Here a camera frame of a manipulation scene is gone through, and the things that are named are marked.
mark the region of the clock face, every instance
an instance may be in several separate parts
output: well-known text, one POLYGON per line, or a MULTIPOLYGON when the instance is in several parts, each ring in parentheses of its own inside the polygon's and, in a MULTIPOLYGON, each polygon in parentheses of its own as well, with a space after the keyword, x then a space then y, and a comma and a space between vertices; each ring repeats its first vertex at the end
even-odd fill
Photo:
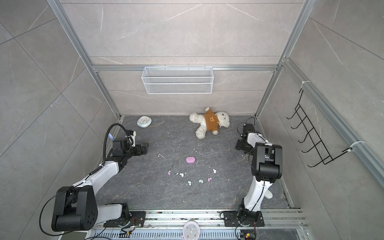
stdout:
POLYGON ((183 237, 185 240, 197 240, 199 236, 200 228, 195 221, 189 221, 184 225, 183 237))
POLYGON ((152 122, 152 119, 150 117, 142 116, 137 121, 137 124, 139 125, 139 127, 148 127, 151 124, 151 122, 152 122))

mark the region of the teddy bear leg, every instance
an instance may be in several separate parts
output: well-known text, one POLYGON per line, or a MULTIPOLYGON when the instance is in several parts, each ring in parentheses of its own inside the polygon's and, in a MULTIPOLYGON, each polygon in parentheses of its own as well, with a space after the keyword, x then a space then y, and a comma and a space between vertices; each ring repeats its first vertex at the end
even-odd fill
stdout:
POLYGON ((191 115, 189 115, 189 120, 194 123, 200 123, 200 115, 198 115, 197 113, 192 113, 191 115))
POLYGON ((207 132, 207 127, 205 126, 200 126, 197 130, 196 130, 196 137, 198 139, 203 139, 205 138, 205 133, 207 132))

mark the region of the teddy bear head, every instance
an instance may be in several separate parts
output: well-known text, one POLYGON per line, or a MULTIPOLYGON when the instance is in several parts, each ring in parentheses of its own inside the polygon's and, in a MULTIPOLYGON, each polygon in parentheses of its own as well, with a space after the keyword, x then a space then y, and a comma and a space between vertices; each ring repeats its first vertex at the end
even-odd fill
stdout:
POLYGON ((216 116, 218 118, 218 121, 220 123, 220 126, 222 127, 229 127, 229 116, 225 112, 217 112, 216 116))

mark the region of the white teddy bear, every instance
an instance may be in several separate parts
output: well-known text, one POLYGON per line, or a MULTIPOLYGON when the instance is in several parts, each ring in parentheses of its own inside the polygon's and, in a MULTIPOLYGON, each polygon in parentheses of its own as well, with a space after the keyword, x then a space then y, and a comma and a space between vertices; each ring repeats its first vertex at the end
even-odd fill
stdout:
POLYGON ((205 138, 205 133, 212 130, 214 135, 218 134, 219 127, 229 127, 229 116, 225 112, 217 112, 214 114, 212 110, 207 107, 206 114, 200 115, 192 113, 189 120, 194 123, 200 123, 200 127, 196 130, 196 137, 198 139, 205 138))

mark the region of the brown sweater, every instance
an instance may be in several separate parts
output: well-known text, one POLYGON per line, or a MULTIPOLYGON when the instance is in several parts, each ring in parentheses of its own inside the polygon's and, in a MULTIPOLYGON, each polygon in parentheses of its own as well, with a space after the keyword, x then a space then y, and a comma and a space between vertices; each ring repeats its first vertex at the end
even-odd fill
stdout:
POLYGON ((204 116, 205 122, 207 124, 207 131, 209 131, 209 130, 212 130, 212 132, 218 131, 218 127, 219 127, 218 118, 212 112, 212 110, 208 109, 208 111, 206 111, 206 114, 204 114, 203 116, 204 116))

